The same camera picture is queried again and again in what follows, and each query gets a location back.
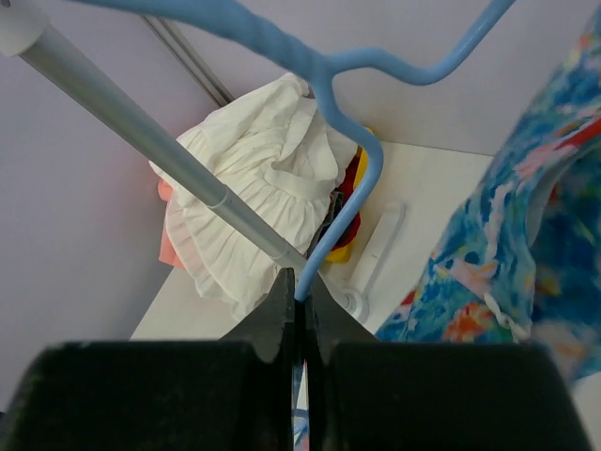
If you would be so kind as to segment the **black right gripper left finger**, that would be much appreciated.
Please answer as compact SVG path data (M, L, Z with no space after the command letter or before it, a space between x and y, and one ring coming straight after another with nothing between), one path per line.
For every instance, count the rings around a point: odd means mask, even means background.
M39 354L5 450L289 450L294 273L223 338L70 342Z

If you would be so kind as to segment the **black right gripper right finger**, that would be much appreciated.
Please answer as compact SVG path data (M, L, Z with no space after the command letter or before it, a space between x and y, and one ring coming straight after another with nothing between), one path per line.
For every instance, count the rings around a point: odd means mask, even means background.
M538 347L381 342L321 279L304 310L313 450L591 448Z

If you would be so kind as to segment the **salmon pink skirt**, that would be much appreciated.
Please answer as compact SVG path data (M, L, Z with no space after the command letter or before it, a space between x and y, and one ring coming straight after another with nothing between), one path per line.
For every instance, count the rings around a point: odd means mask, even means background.
M173 193L172 187L165 180L159 179L157 189L160 200L165 203L165 206L168 206ZM174 268L183 270L184 266L177 256L176 250L174 249L173 244L168 237L166 231L166 219L167 215L164 215L159 261Z

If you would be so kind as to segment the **white pleated skirt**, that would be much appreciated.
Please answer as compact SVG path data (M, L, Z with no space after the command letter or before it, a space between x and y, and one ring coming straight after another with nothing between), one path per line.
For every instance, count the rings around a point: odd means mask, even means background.
M309 86L287 73L212 112L178 142L280 236L305 253L330 194L358 147L330 127ZM257 246L160 169L173 189L166 231L203 299L228 303L242 319L279 268Z

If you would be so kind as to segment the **blue hanger floral skirt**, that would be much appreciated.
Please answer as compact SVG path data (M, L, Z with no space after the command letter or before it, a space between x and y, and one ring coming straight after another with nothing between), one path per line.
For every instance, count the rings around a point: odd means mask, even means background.
M428 68L412 66L379 48L322 54L237 1L103 1L101 6L186 23L266 57L307 81L326 122L366 150L368 162L364 179L310 258L303 259L238 196L230 193L202 164L194 162L183 146L170 138L94 64L85 61L84 68L78 72L78 87L72 97L86 110L190 193L205 203L216 203L218 215L261 250L282 253L281 260L296 272L295 310L306 324L313 317L311 289L320 278L319 268L375 188L383 167L383 149L376 137L340 110L333 91L334 77L350 70L369 68L408 85L433 85L464 62L512 4L490 2L453 50Z

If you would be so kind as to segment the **grey skirt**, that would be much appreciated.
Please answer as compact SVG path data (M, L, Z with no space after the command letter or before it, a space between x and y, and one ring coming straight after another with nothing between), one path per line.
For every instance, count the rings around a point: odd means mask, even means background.
M306 259L308 259L311 256L311 254L314 252L316 245L318 244L318 242L320 241L322 236L326 233L326 231L329 229L329 227L331 226L331 223L334 221L336 216L339 214L340 210L343 208L345 200L346 200L346 197L343 192L338 191L338 190L334 190L333 192L331 192L330 205L329 205L328 211L327 211L326 216L323 219L322 223L316 230L316 233L314 234L314 236L309 244L309 247L307 248L307 250L304 254L304 257Z

